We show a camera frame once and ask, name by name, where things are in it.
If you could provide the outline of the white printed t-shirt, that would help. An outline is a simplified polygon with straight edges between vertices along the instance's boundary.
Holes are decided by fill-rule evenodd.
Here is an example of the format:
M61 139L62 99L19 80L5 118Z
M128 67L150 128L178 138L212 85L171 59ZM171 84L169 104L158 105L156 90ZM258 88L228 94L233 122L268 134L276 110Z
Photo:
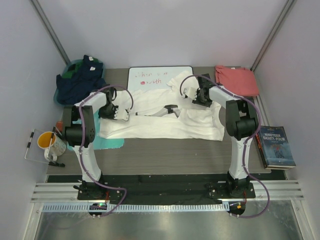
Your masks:
M132 107L129 119L100 120L99 136L105 139L203 139L222 141L225 127L220 121L221 105L193 104L180 95L180 86L198 88L190 71L183 71L167 82L166 89L118 91L114 101Z

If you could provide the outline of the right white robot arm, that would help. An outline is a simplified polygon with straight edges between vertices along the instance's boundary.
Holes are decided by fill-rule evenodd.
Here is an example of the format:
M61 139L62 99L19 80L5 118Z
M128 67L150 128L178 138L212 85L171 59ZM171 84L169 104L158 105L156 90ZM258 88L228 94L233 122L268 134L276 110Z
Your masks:
M217 102L225 109L225 129L231 138L231 164L228 170L226 193L233 198L244 191L241 182L248 181L247 164L254 133L261 126L259 110L249 99L217 85L209 76L198 75L198 88L191 94L192 102L210 107Z

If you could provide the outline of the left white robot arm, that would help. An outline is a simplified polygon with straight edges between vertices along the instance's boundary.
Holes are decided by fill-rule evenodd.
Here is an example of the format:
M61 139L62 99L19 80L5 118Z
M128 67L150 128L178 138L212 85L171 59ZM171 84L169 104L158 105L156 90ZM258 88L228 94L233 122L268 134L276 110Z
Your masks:
M89 194L97 200L106 195L107 188L94 151L94 115L101 112L104 118L116 118L119 112L119 107L113 104L116 92L113 86L106 86L91 92L73 105L66 105L63 109L62 136L76 154L82 172L82 183L91 185Z

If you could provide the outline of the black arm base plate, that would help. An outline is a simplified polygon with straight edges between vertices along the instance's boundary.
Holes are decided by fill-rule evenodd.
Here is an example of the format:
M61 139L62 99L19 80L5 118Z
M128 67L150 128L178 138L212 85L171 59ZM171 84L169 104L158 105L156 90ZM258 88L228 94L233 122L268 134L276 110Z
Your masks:
M266 181L284 181L281 170L271 173L254 173L271 193ZM123 205L206 205L218 199L229 199L226 174L160 174L160 175L104 175L105 184L110 187L127 189ZM80 175L49 175L48 183L81 182ZM253 199L266 195L260 183L250 180L253 186L247 189L246 197Z

